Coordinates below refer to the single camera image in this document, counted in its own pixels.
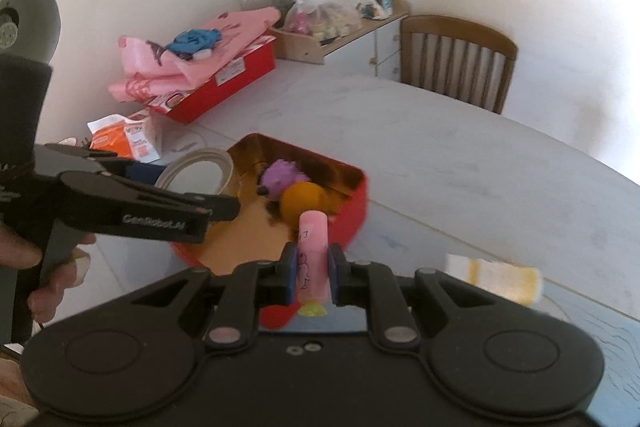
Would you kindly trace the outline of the person's left hand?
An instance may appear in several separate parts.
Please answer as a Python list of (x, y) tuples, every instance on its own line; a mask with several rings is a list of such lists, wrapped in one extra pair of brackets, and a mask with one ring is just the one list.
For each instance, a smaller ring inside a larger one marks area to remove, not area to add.
[[(41, 261), (40, 249), (18, 236), (5, 225), (1, 225), (1, 265), (14, 270), (35, 268)], [(65, 256), (47, 283), (33, 291), (26, 303), (32, 319), (40, 324), (47, 323), (55, 316), (56, 309), (62, 303), (66, 289), (79, 286), (90, 268), (90, 256), (79, 246)]]

